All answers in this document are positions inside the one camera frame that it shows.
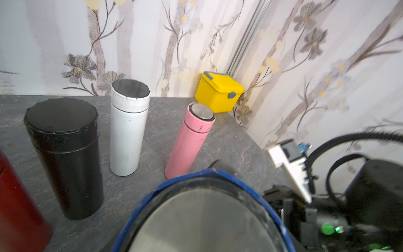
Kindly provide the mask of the blue thermos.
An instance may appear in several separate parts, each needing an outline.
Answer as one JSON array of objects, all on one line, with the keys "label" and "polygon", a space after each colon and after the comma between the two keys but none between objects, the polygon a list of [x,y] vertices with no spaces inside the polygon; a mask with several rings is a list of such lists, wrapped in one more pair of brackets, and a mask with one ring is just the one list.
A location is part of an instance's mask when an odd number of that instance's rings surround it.
[{"label": "blue thermos", "polygon": [[157,186],[135,208],[113,252],[293,252],[288,229],[263,197],[207,169]]}]

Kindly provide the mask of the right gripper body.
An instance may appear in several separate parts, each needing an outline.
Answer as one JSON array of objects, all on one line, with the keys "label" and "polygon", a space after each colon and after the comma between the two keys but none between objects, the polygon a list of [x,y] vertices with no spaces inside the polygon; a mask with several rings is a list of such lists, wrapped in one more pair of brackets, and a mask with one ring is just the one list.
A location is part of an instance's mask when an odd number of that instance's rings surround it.
[{"label": "right gripper body", "polygon": [[298,252],[351,252],[347,215],[330,198],[313,197],[310,204],[284,185],[264,191]]}]

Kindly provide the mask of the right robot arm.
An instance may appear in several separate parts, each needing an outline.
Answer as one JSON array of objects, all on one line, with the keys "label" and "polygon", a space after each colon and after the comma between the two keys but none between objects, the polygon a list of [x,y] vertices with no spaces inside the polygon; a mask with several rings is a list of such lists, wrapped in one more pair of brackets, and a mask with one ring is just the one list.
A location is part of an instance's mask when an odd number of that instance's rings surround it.
[{"label": "right robot arm", "polygon": [[[295,252],[373,252],[403,249],[403,167],[361,153],[336,160],[325,178],[326,193],[315,190],[312,167],[325,152],[347,142],[384,140],[402,143],[401,134],[357,132],[335,137],[311,154],[309,146],[286,140],[269,148],[276,168],[289,186],[274,185],[263,198],[275,209],[289,232]],[[331,176],[353,160],[364,165],[341,196],[332,190]]]}]

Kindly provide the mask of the grey cloth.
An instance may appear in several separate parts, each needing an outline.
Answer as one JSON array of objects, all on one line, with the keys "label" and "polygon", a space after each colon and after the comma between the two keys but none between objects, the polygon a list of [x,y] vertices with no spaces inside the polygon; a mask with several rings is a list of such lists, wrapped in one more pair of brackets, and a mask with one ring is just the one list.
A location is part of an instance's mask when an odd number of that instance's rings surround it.
[{"label": "grey cloth", "polygon": [[212,164],[209,165],[208,168],[223,171],[232,176],[238,176],[238,171],[222,160],[215,160]]}]

